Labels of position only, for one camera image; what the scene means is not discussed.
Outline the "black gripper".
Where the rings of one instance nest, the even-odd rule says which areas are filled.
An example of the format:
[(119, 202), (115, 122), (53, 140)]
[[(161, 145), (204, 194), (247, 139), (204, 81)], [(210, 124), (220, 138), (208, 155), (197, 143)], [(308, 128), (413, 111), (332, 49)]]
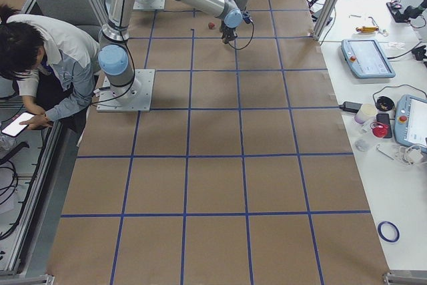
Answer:
[(222, 33), (222, 43), (228, 43), (227, 40), (231, 43), (237, 38), (236, 29), (228, 27), (225, 23), (221, 24), (220, 32)]

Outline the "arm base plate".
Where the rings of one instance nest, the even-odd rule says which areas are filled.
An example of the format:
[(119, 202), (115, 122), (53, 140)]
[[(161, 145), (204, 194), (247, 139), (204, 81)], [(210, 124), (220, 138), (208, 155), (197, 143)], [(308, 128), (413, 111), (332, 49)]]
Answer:
[(104, 113), (150, 111), (154, 78), (154, 69), (136, 69), (129, 85), (115, 87), (109, 81), (112, 77), (106, 75), (102, 87), (107, 89), (100, 92), (96, 110)]
[(134, 11), (156, 11), (164, 10), (165, 0), (135, 0)]

